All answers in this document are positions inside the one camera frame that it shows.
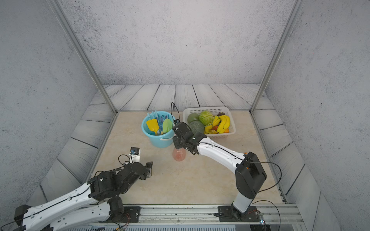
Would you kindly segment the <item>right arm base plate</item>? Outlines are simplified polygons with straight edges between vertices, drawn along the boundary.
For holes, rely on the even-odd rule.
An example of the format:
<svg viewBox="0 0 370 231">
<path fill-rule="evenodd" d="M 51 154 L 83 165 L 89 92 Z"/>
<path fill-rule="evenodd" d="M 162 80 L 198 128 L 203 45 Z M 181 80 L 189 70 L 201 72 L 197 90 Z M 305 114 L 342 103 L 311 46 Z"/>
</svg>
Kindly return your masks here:
<svg viewBox="0 0 370 231">
<path fill-rule="evenodd" d="M 232 205 L 219 206 L 214 214 L 220 222 L 260 222 L 261 216 L 255 206 L 249 206 L 245 212 L 240 212 Z"/>
</svg>

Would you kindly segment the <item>light blue hand rake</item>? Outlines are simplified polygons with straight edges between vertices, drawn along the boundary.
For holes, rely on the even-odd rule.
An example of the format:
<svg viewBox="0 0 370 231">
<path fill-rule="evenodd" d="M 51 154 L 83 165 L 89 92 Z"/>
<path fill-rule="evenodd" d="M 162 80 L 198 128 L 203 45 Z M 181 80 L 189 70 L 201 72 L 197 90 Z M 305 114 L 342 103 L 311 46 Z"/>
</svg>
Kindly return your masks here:
<svg viewBox="0 0 370 231">
<path fill-rule="evenodd" d="M 158 118 L 159 118 L 159 114 L 158 114 L 157 110 L 152 111 L 151 113 L 147 113 L 147 116 L 150 120 L 152 120 L 152 119 L 158 120 Z"/>
</svg>

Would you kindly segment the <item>yellow plastic shovel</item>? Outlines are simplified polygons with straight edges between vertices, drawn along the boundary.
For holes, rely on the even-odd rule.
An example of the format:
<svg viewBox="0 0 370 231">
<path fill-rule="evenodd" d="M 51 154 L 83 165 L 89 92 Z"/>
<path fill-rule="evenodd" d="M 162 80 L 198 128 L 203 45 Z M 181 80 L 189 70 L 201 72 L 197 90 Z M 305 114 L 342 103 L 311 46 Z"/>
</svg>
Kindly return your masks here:
<svg viewBox="0 0 370 231">
<path fill-rule="evenodd" d="M 148 120 L 146 122 L 146 125 L 151 132 L 155 133 L 155 135 L 159 134 L 160 127 L 159 127 L 157 119 Z"/>
</svg>

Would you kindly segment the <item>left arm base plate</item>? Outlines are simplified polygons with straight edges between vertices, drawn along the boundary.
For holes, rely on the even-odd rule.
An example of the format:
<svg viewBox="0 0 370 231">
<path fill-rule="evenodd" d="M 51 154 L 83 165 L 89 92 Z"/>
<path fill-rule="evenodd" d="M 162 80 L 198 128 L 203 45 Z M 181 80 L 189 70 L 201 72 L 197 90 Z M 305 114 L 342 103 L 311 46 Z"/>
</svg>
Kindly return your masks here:
<svg viewBox="0 0 370 231">
<path fill-rule="evenodd" d="M 112 219 L 115 223 L 138 223 L 140 218 L 140 206 L 128 206 L 115 212 Z"/>
</svg>

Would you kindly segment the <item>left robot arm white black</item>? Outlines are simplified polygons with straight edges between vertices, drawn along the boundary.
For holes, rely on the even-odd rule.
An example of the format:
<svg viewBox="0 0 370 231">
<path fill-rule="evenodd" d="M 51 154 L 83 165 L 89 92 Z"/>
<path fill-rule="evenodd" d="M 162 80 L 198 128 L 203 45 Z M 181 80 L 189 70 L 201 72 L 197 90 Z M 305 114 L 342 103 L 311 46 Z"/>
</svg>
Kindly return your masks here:
<svg viewBox="0 0 370 231">
<path fill-rule="evenodd" d="M 120 195 L 138 180 L 152 175 L 152 162 L 141 164 L 140 149 L 132 148 L 122 167 L 98 171 L 79 188 L 48 203 L 19 206 L 14 213 L 18 231 L 65 231 L 86 223 L 115 223 L 119 228 L 138 222 L 140 207 L 125 208 Z"/>
</svg>

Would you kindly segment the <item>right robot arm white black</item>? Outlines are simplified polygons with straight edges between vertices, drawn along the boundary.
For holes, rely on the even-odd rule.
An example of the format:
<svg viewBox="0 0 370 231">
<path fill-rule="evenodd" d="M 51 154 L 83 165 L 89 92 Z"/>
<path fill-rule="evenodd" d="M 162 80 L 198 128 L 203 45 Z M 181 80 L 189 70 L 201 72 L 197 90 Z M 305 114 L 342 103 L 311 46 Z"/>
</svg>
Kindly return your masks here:
<svg viewBox="0 0 370 231">
<path fill-rule="evenodd" d="M 194 134 L 179 119 L 175 120 L 172 130 L 175 133 L 172 139 L 176 149 L 183 148 L 193 155 L 208 157 L 235 174 L 238 194 L 230 206 L 231 214 L 227 218 L 241 220 L 267 179 L 258 156 L 252 152 L 237 153 L 217 144 L 205 134 Z"/>
</svg>

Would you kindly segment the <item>teal rake yellow handle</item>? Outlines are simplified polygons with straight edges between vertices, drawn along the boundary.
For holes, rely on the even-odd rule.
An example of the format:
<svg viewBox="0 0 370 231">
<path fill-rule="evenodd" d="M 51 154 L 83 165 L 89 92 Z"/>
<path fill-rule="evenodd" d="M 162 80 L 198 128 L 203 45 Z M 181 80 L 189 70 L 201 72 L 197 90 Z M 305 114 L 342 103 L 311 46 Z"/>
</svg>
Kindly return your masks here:
<svg viewBox="0 0 370 231">
<path fill-rule="evenodd" d="M 163 123 L 164 123 L 165 119 L 167 119 L 167 115 L 165 115 L 165 116 L 158 116 L 157 121 L 158 121 L 158 124 L 159 124 L 159 128 L 161 130 L 163 130 Z"/>
</svg>

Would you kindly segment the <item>pink spray bottle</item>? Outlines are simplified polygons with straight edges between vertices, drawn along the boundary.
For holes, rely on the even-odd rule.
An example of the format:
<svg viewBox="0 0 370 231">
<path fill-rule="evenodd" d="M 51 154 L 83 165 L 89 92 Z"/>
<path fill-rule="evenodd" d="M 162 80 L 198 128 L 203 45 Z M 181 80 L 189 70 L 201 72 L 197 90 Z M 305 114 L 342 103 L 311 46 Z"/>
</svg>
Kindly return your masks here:
<svg viewBox="0 0 370 231">
<path fill-rule="evenodd" d="M 187 151 L 184 148 L 173 149 L 172 157 L 175 161 L 181 162 L 186 158 Z"/>
</svg>

